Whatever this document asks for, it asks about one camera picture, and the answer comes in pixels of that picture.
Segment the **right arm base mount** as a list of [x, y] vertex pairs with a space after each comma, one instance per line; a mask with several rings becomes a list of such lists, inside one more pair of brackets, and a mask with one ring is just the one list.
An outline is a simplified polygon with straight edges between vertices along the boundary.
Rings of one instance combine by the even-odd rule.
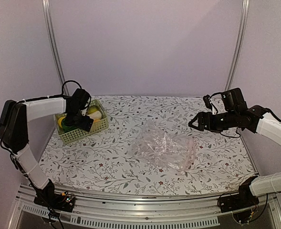
[[259, 204], [259, 199], [251, 193], [249, 185], [240, 186], [237, 194], [225, 193], [217, 201], [217, 206], [222, 213], [249, 208], [257, 204]]

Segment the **clear zip top bag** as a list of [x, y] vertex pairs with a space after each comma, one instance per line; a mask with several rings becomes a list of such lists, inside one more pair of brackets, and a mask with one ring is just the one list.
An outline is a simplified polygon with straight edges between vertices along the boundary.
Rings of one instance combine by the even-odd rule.
[[195, 161], [192, 136], [168, 133], [153, 121], [146, 121], [127, 151], [134, 159], [183, 174]]

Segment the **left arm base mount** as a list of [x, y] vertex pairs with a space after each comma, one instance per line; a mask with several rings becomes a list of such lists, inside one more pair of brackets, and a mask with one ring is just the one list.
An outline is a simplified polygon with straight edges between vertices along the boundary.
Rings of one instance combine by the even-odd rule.
[[53, 210], [72, 212], [75, 205], [75, 195], [68, 191], [56, 193], [53, 183], [48, 184], [43, 189], [34, 186], [36, 196], [34, 203]]

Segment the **yellow lemon toy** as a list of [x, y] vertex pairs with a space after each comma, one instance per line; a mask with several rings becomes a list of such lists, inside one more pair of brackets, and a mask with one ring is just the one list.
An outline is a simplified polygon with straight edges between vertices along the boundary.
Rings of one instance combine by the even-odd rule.
[[62, 128], [62, 121], [63, 121], [64, 119], [65, 119], [65, 117], [62, 116], [62, 117], [60, 117], [60, 118], [58, 119], [58, 121], [57, 121], [58, 126], [59, 126], [60, 128]]

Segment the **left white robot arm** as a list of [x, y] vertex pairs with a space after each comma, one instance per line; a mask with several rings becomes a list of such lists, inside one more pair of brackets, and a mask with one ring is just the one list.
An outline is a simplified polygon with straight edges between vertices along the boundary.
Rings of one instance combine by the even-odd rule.
[[7, 100], [4, 103], [0, 116], [0, 146], [10, 153], [13, 162], [32, 185], [43, 190], [39, 197], [48, 207], [55, 207], [59, 200], [57, 194], [45, 189], [50, 181], [30, 149], [28, 123], [50, 115], [66, 114], [67, 125], [90, 131], [93, 120], [85, 114], [90, 102], [91, 96], [85, 93]]

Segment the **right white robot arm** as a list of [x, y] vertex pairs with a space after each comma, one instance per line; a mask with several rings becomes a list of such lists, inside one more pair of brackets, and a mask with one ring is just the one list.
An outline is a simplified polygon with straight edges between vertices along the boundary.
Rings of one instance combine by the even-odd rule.
[[253, 140], [245, 135], [260, 175], [239, 187], [234, 198], [238, 208], [246, 207], [253, 196], [281, 193], [281, 119], [269, 108], [255, 105], [228, 108], [225, 113], [199, 112], [188, 126], [199, 131], [222, 133], [232, 127], [255, 134]]

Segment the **bok choy toy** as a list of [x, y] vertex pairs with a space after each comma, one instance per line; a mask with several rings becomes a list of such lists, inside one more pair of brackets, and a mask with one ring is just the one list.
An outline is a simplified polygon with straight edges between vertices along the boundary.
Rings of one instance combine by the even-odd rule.
[[88, 114], [87, 116], [89, 116], [93, 120], [100, 120], [100, 119], [102, 119], [102, 113], [99, 110], [95, 111], [95, 112], [93, 112], [91, 114]]

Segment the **green yellow mango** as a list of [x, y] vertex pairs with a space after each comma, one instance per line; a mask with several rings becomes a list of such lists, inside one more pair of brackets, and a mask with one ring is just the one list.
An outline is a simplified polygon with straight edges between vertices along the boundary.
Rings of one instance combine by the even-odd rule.
[[99, 107], [96, 106], [96, 105], [92, 105], [92, 106], [90, 106], [90, 107], [88, 108], [88, 114], [92, 114], [92, 113], [94, 113], [94, 112], [96, 112], [96, 111], [99, 111]]

